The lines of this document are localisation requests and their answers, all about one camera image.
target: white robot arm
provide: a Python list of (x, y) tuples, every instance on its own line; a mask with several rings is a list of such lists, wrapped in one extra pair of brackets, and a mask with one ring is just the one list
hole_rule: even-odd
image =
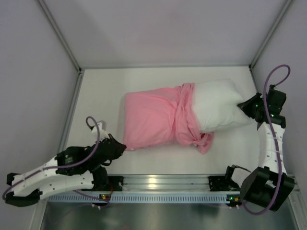
[(29, 206), (49, 196), (72, 190), (104, 190), (108, 184), (106, 169), (119, 158), (126, 146), (103, 129), (103, 122), (90, 126), (97, 142), (91, 147), (68, 147), (44, 165), (24, 174), (10, 173), (10, 188), (2, 198), (17, 207)]
[(238, 105), (247, 116), (259, 124), (259, 164), (253, 172), (232, 166), (226, 173), (227, 179), (240, 188), (242, 200), (265, 208), (270, 207), (272, 211), (279, 209), (295, 185), (294, 179), (287, 176), (283, 164), (283, 133), (286, 125), (285, 117), (281, 116), (280, 112), (285, 100), (286, 94), (272, 85), (266, 95), (267, 111), (260, 93)]

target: gray wall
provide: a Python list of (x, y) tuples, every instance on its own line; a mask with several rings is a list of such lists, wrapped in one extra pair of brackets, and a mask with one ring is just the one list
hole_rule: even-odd
[[(307, 202), (307, 1), (296, 0), (280, 28), (271, 40), (264, 55), (255, 67), (258, 86), (263, 90), (268, 73), (277, 65), (289, 64), (292, 68), (287, 81), (278, 86), (287, 93), (282, 114), (287, 127), (284, 134), (284, 155), (287, 169), (292, 171)], [(276, 72), (271, 83), (286, 75), (286, 69)]]
[(248, 65), (285, 0), (46, 0), (82, 67)]
[[(56, 154), (77, 72), (34, 0), (0, 1), (0, 190)], [(34, 207), (0, 201), (0, 229), (26, 230)]]

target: metal frame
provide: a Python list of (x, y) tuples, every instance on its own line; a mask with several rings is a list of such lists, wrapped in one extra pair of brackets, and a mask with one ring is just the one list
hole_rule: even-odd
[[(227, 204), (227, 196), (239, 196), (239, 191), (211, 192), (209, 176), (212, 175), (123, 175), (122, 192), (114, 192), (110, 203), (210, 203)], [(110, 191), (89, 192), (99, 197)], [(75, 193), (50, 197), (50, 202), (87, 202)]]
[(51, 28), (54, 31), (54, 34), (58, 37), (59, 42), (62, 44), (64, 50), (66, 51), (66, 53), (68, 54), (72, 64), (74, 65), (74, 67), (76, 68), (76, 70), (78, 72), (81, 72), (81, 68), (74, 56), (74, 54), (72, 53), (68, 43), (66, 42), (61, 30), (59, 29), (56, 21), (54, 20), (54, 17), (52, 16), (52, 13), (50, 12), (48, 6), (46, 5), (44, 0), (35, 0), (39, 6), (39, 8), (41, 9), (41, 11), (43, 12), (43, 14), (45, 15), (47, 21), (49, 22)]
[[(46, 16), (46, 19), (50, 23), (54, 33), (58, 37), (60, 43), (63, 45), (63, 48), (65, 49), (66, 53), (68, 54), (71, 62), (73, 63), (74, 67), (79, 72), (78, 78), (76, 81), (75, 89), (73, 91), (73, 95), (71, 97), (71, 103), (67, 112), (66, 122), (63, 128), (62, 137), (59, 143), (59, 151), (64, 150), (67, 139), (68, 139), (68, 133), (70, 131), (72, 118), (74, 115), (75, 106), (78, 100), (79, 91), (81, 88), (81, 83), (83, 79), (84, 72), (82, 71), (81, 67), (79, 66), (76, 58), (74, 57), (69, 45), (67, 44), (64, 36), (62, 35), (59, 27), (56, 24), (56, 21), (54, 20), (54, 17), (52, 16), (52, 13), (50, 12), (49, 8), (47, 7), (44, 0), (35, 0), (38, 4), (38, 6), (41, 8), (43, 14)], [(266, 47), (268, 46), (269, 42), (271, 41), (273, 35), (275, 34), (276, 30), (280, 26), (280, 24), (283, 21), (283, 18), (288, 13), (289, 9), (293, 5), (295, 0), (286, 0), (280, 13), (278, 14), (275, 22), (273, 23), (270, 31), (267, 33), (267, 36), (263, 40), (261, 46), (258, 49), (258, 52), (256, 53), (255, 57), (253, 58), (249, 68), (251, 71), (251, 76), (253, 78), (255, 88), (258, 89), (254, 74), (253, 74), (253, 68), (257, 64), (258, 60), (261, 58), (263, 52), (265, 51)], [(200, 194), (200, 191), (202, 194), (208, 195), (212, 194), (209, 192), (208, 183), (200, 183), (198, 184), (197, 181), (203, 180), (206, 178), (207, 175), (125, 175), (125, 181), (124, 181), (124, 187), (126, 188), (126, 191), (122, 193), (122, 196), (131, 197), (131, 194), (139, 194), (139, 195), (146, 195), (146, 194), (163, 194), (165, 197), (169, 196), (170, 194), (176, 194), (179, 197), (183, 197), (186, 195), (192, 196), (193, 194)], [(215, 193), (216, 195), (225, 195), (226, 193)], [(296, 185), (295, 191), (291, 193), (289, 196), (290, 203), (293, 209), (294, 217), (297, 221), (298, 228), (301, 229), (307, 229), (307, 208), (305, 206), (305, 203), (303, 201), (303, 198), (299, 192), (299, 188)], [(45, 208), (47, 205), (47, 201), (43, 200), (39, 202), (35, 208), (33, 218), (30, 225), (30, 230), (39, 230), (43, 215), (45, 212)]]

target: pink fabric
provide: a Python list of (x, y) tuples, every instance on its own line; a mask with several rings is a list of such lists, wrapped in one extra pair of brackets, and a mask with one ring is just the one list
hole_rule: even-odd
[(213, 133), (200, 134), (192, 111), (194, 83), (127, 93), (125, 97), (124, 144), (127, 150), (178, 141), (195, 144), (205, 154)]

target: white surface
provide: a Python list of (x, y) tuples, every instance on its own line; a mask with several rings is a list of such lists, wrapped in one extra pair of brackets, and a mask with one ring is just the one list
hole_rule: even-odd
[[(261, 91), (269, 72), (276, 66), (288, 64), (291, 75), (278, 89), (287, 94), (281, 115), (287, 127), (283, 138), (283, 157), (288, 172), (294, 173), (307, 203), (307, 1), (296, 0), (276, 31), (254, 73)], [(282, 68), (271, 77), (279, 82), (286, 75)]]
[(231, 179), (236, 182), (239, 187), (242, 187), (244, 180), (250, 175), (249, 171), (246, 171), (241, 168), (235, 168), (234, 172), (232, 173)]
[(237, 107), (244, 101), (230, 79), (195, 84), (192, 110), (200, 132), (210, 133), (251, 124), (253, 120)]
[[(174, 87), (185, 82), (230, 78), (244, 99), (256, 90), (248, 67), (88, 69), (85, 71), (67, 146), (93, 145), (85, 124), (88, 115), (107, 122), (107, 132), (122, 141), (123, 99), (126, 92)], [(210, 151), (201, 155), (194, 146), (152, 147), (125, 152), (107, 167), (108, 174), (207, 174), (225, 173), (237, 164), (253, 170), (258, 165), (256, 123), (215, 133)]]
[[(0, 1), (0, 190), (57, 154), (77, 72), (34, 0)], [(26, 230), (35, 206), (0, 202), (0, 229)]]
[(248, 65), (285, 0), (45, 0), (82, 67)]
[[(98, 127), (99, 127), (99, 136), (100, 136), (100, 141), (106, 139), (106, 138), (110, 138), (108, 133), (103, 129), (103, 122), (98, 122)], [(97, 128), (96, 126), (94, 126), (93, 130), (92, 130), (92, 136), (94, 137), (94, 141), (97, 141)]]
[[(279, 147), (279, 154), (282, 161), (282, 172), (287, 174), (283, 164), (283, 133), (284, 129), (277, 124), (273, 124), (274, 131)], [(258, 136), (260, 140), (260, 157), (259, 166), (269, 167), (271, 172), (278, 173), (278, 163), (276, 156), (276, 146), (274, 137), (269, 124), (262, 123), (258, 129)]]

